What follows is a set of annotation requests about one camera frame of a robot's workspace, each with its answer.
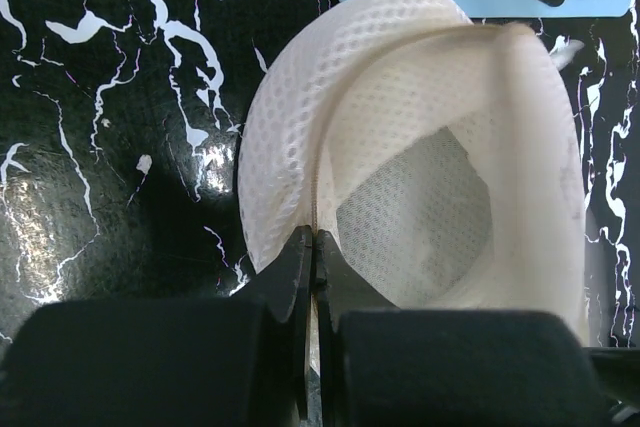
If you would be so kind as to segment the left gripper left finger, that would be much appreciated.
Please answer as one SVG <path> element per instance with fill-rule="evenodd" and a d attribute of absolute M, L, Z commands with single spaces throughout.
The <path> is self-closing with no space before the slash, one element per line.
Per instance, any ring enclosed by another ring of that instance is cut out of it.
<path fill-rule="evenodd" d="M 230 297 L 70 301 L 1 364 L 5 426 L 296 426 L 308 415 L 313 235 Z"/>

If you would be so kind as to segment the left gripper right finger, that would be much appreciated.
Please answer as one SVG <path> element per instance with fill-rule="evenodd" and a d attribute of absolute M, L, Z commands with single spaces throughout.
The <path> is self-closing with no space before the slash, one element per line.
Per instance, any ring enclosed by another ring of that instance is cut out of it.
<path fill-rule="evenodd" d="M 400 309 L 315 238 L 328 426 L 606 426 L 586 351 L 557 316 Z"/>

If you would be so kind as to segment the mesh laundry bag with glasses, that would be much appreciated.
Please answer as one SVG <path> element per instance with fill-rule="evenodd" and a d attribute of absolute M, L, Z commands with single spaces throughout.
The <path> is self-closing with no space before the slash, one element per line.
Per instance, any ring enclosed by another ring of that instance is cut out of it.
<path fill-rule="evenodd" d="M 589 339 L 582 163 L 562 69 L 520 23 L 453 0 L 347 0 L 296 37 L 252 101 L 238 160 L 256 270 L 329 232 L 404 308 L 526 309 Z"/>

